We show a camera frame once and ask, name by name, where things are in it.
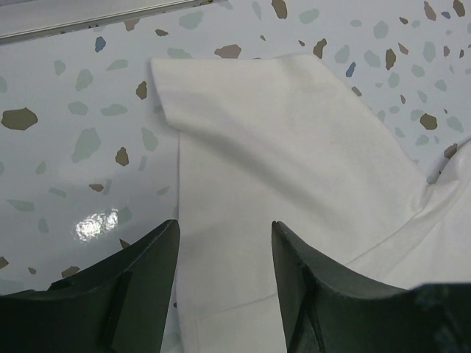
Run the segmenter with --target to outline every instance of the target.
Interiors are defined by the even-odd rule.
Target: brown speck
[[[126,30],[127,30],[128,32],[134,30],[134,27],[135,27],[136,24],[138,24],[139,20],[140,20],[140,18],[135,18],[135,19],[133,19],[133,20],[127,20],[127,21],[125,21],[125,22],[124,22],[124,25],[125,25],[125,27],[126,27]]]
[[[466,13],[463,3],[459,0],[453,1],[453,9],[455,9],[456,15],[458,15],[458,17],[463,17]]]
[[[0,269],[3,267],[7,267],[7,265],[8,265],[7,259],[5,259],[3,256],[0,257]]]
[[[272,6],[279,19],[284,20],[288,17],[288,9],[286,8],[285,0],[272,0]]]
[[[401,53],[403,53],[404,55],[407,55],[409,54],[409,49],[407,49],[405,46],[403,46],[401,43],[398,43],[399,45],[399,50]]]
[[[396,62],[396,54],[392,49],[386,50],[386,70],[389,70],[394,66]]]
[[[91,190],[101,193],[105,187],[102,184],[89,184]]]
[[[433,115],[425,113],[420,117],[420,123],[427,129],[427,130],[435,130],[438,126],[436,124],[436,118]]]
[[[316,46],[314,46],[314,55],[316,55],[319,59],[322,59],[322,52],[324,51],[324,47],[326,45],[327,40],[323,38],[319,42],[317,42]]]
[[[11,130],[26,130],[38,122],[38,117],[28,108],[5,110],[1,123]]]
[[[458,144],[454,143],[443,151],[443,155],[445,156],[445,158],[448,158],[450,160],[451,157],[455,155],[456,151],[458,151]]]
[[[147,98],[147,82],[143,81],[135,90],[135,94],[142,100]]]
[[[130,158],[127,155],[126,149],[124,147],[121,147],[116,153],[115,161],[118,164],[121,164],[123,167],[130,164]]]
[[[78,271],[80,271],[80,268],[76,267],[76,266],[71,266],[69,268],[67,268],[66,270],[62,271],[61,274],[62,274],[62,278],[67,278],[67,277],[70,277],[70,276],[73,276],[75,275]]]
[[[119,240],[119,243],[121,244],[121,248],[123,248],[123,249],[125,249],[125,248],[131,246],[131,244],[129,244],[128,242],[126,242],[126,241],[124,241],[124,240],[122,240],[122,239]]]
[[[230,46],[223,46],[222,48],[216,49],[214,54],[219,55],[223,59],[237,59],[242,51],[242,48],[237,44]]]
[[[156,29],[155,34],[159,37],[165,37],[166,35],[169,35],[169,33],[167,31],[164,31],[163,29]]]
[[[356,87],[356,86],[353,86],[352,87],[352,91],[358,96],[358,97],[361,97],[361,92],[360,90]]]
[[[424,10],[425,15],[429,20],[435,21],[436,20],[436,13],[433,11],[432,6],[429,5],[428,2],[424,1]]]

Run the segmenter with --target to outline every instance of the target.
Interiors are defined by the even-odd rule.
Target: gray speck
[[[77,77],[77,83],[75,89],[77,91],[86,89],[93,82],[93,76],[88,69],[80,70],[79,76]]]
[[[424,77],[425,76],[425,70],[422,66],[413,64],[412,65],[412,73],[414,74],[415,77]]]
[[[103,37],[98,37],[95,40],[95,52],[98,53],[106,46],[106,40]]]
[[[388,78],[388,85],[390,88],[396,88],[399,85],[399,75],[395,72],[391,73]]]
[[[56,75],[62,75],[65,72],[65,63],[62,60],[54,61],[54,71]]]
[[[3,256],[0,257],[0,269],[7,267],[9,262]]]
[[[376,39],[386,38],[388,31],[389,26],[384,21],[379,21],[378,24],[373,27],[373,33]]]
[[[52,193],[54,195],[57,195],[57,196],[60,196],[62,198],[65,199],[65,197],[67,196],[67,193],[65,191],[62,191],[62,190],[59,190],[59,189],[56,189],[56,188],[50,188],[49,189],[49,193]]]
[[[420,119],[420,117],[424,115],[424,111],[420,109],[415,109],[411,111],[411,120],[412,121],[417,121]]]
[[[425,16],[431,21],[436,20],[436,13],[433,10],[432,6],[429,5],[427,1],[424,1],[424,11],[425,11]]]
[[[435,45],[432,42],[425,42],[422,54],[427,63],[431,63],[436,56]]]
[[[458,151],[458,144],[454,143],[451,146],[448,146],[444,151],[443,151],[443,157],[447,159],[451,159],[455,155],[455,153]]]
[[[44,174],[46,171],[46,162],[39,163],[38,167],[36,168],[36,174],[41,175]]]
[[[342,46],[335,55],[336,63],[345,64],[348,61],[349,56],[350,56],[350,47],[348,45]]]
[[[463,125],[461,125],[460,120],[458,120],[458,118],[455,117],[455,116],[451,116],[447,119],[447,125],[451,129],[453,129],[457,132],[461,132],[461,133],[464,132]]]
[[[80,101],[73,101],[68,104],[68,110],[74,115],[87,115],[88,107]]]
[[[167,191],[169,191],[169,190],[170,190],[169,186],[167,186],[165,188],[161,188],[160,190],[157,191],[157,195],[159,195],[159,196],[165,195],[167,193]]]
[[[146,164],[147,164],[147,157],[142,156],[141,163],[139,163],[139,169],[138,170],[143,171],[146,168]]]
[[[261,20],[262,19],[262,9],[260,8],[259,3],[254,1],[252,3],[252,9],[253,9],[253,12],[257,15],[258,19]]]
[[[228,9],[228,10],[233,10],[233,9],[234,9],[234,7],[232,6],[232,4],[231,4],[230,2],[228,2],[228,1],[221,1],[221,2],[219,2],[219,6],[224,7],[224,8],[226,8],[226,9]]]
[[[46,219],[44,217],[42,217],[39,220],[38,230],[43,234],[49,233],[49,227],[48,227]]]
[[[81,160],[86,160],[94,152],[98,150],[102,141],[96,132],[96,129],[92,127],[91,129],[84,129],[77,138],[75,143],[75,150],[72,154],[72,162],[78,163]]]
[[[435,87],[441,92],[445,92],[447,90],[447,84],[442,79],[439,79],[437,82],[435,82]]]
[[[78,271],[80,271],[80,268],[76,267],[76,266],[71,266],[69,268],[67,268],[66,270],[62,271],[61,274],[62,274],[62,278],[67,278],[67,277],[70,277],[70,276],[73,276],[75,275]]]
[[[421,90],[418,90],[417,94],[419,95],[419,98],[422,103],[427,103],[427,95],[425,93],[423,93]]]
[[[319,17],[318,9],[307,10],[300,14],[300,21],[302,24],[310,24],[314,22],[318,17]]]
[[[35,210],[35,204],[32,202],[21,200],[7,200],[7,202],[21,212],[32,212]]]
[[[361,21],[360,20],[353,20],[350,22],[350,25],[352,27],[360,27],[361,26]]]
[[[132,212],[128,207],[122,208],[118,211],[118,225],[119,226],[130,221],[131,218],[132,218]]]
[[[347,71],[345,72],[345,76],[351,77],[353,75],[353,72],[355,71],[355,67],[356,67],[356,63],[355,62],[351,63]]]
[[[398,127],[394,130],[394,132],[396,133],[396,136],[398,136],[399,138],[405,137],[404,132]]]
[[[195,13],[188,13],[178,20],[178,24],[186,29],[196,29],[203,19],[203,11],[196,11]]]
[[[381,60],[378,55],[373,53],[371,50],[368,50],[364,54],[366,63],[372,68],[379,68],[381,66]]]
[[[116,116],[116,115],[126,114],[127,108],[120,104],[114,103],[110,105],[109,107],[102,108],[100,112],[102,112],[104,116]]]
[[[131,246],[131,244],[129,244],[128,242],[120,239],[119,240],[119,243],[121,244],[121,248],[125,249],[125,248],[129,248]]]
[[[159,144],[159,140],[157,139],[157,137],[154,135],[152,131],[150,131],[149,129],[146,129],[145,127],[141,129],[141,132],[142,132],[142,141],[144,142],[144,148],[150,152],[155,151],[155,149],[157,148]]]
[[[111,188],[111,179],[106,179],[105,189],[103,189],[103,195],[109,194],[110,188]]]
[[[409,49],[407,49],[405,46],[403,46],[401,43],[398,43],[397,44],[399,46],[399,50],[401,53],[403,53],[404,55],[408,55],[409,54]]]
[[[168,48],[167,55],[174,59],[191,59],[192,56],[190,53],[184,51],[183,49]]]
[[[415,141],[415,146],[424,146],[428,143],[429,138],[427,135],[420,135]]]
[[[113,61],[110,66],[106,69],[106,71],[118,70],[120,68],[127,68],[128,62],[125,59],[117,59]]]
[[[7,80],[0,76],[0,93],[6,93],[8,90]]]
[[[377,114],[378,118],[384,122],[384,118],[386,117],[386,113],[384,112],[384,110],[380,110]]]

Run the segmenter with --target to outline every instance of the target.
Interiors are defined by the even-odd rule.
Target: fabric fold
[[[362,274],[401,282],[392,272],[421,241],[408,234],[440,197],[430,203],[436,187],[320,60],[153,59],[152,72],[180,131],[176,280],[187,353],[286,351],[273,220]]]

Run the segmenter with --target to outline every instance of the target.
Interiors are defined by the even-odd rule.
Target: terrazzo tabletop
[[[430,183],[471,135],[469,0],[233,0],[0,46],[0,294],[45,290],[177,217],[151,57],[293,53],[322,58]],[[162,352],[182,352],[176,311]]]

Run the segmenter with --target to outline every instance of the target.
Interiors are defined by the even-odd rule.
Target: white cloth
[[[166,119],[180,131],[177,303],[186,353],[286,351],[273,220],[393,285],[470,278],[454,271],[466,261],[459,244],[471,249],[471,237],[450,216],[471,174],[468,157],[427,185],[316,57],[154,59],[152,70]]]

